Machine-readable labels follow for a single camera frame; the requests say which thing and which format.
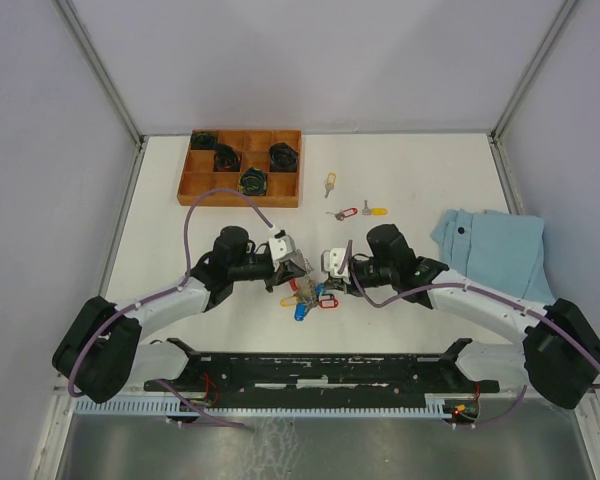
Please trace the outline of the yellow key tag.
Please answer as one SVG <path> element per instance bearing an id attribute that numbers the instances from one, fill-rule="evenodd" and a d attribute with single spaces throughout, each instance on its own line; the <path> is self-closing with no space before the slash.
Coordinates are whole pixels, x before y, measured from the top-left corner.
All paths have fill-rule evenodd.
<path id="1" fill-rule="evenodd" d="M 280 306 L 283 308 L 294 307 L 297 304 L 298 298 L 296 296 L 290 296 L 280 300 Z"/>

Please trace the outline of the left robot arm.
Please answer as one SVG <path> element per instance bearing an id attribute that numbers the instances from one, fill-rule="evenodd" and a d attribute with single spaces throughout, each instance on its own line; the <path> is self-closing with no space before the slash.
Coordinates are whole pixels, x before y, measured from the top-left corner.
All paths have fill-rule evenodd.
<path id="1" fill-rule="evenodd" d="M 259 251 L 238 226 L 221 230 L 211 251 L 165 290 L 127 303 L 89 299 L 52 356 L 54 369 L 75 397 L 104 403 L 124 387 L 169 380 L 189 390 L 201 378 L 192 348 L 178 339 L 146 338 L 189 316 L 206 313 L 233 292 L 235 283 L 261 280 L 267 291 L 304 276 L 294 240 L 278 231 Z"/>

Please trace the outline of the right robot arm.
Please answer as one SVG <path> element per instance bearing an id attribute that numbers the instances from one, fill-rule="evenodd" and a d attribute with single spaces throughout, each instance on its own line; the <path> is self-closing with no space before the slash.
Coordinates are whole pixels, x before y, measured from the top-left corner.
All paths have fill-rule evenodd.
<path id="1" fill-rule="evenodd" d="M 326 250 L 321 270 L 328 290 L 366 298 L 389 286 L 394 296 L 372 301 L 383 308 L 399 300 L 456 315 L 503 338 L 501 344 L 462 340 L 438 368 L 447 389 L 474 382 L 532 387 L 544 399 L 575 408 L 591 389 L 600 389 L 600 338 L 581 309 L 563 298 L 544 304 L 504 294 L 473 282 L 448 265 L 418 256 L 393 224 L 372 228 L 368 255 L 350 246 Z"/>

